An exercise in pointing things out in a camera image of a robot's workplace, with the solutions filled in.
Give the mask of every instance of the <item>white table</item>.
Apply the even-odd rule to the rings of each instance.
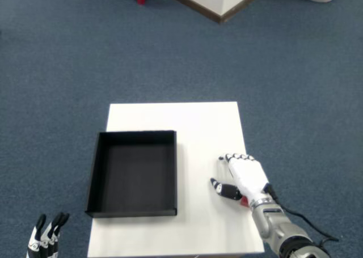
[[[237,103],[110,105],[108,132],[169,129],[177,131],[178,215],[93,219],[88,257],[263,252],[250,210],[209,181],[232,183],[218,156],[245,153]]]

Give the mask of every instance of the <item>black tray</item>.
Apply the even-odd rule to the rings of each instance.
[[[88,215],[176,215],[176,207],[175,131],[99,133]]]

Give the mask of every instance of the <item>blue carpet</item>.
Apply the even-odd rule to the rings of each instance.
[[[285,205],[341,239],[333,257],[361,257],[362,15],[362,0],[255,0],[218,25],[174,0],[0,0],[0,257],[60,210],[61,257],[86,257],[109,103],[228,100]]]

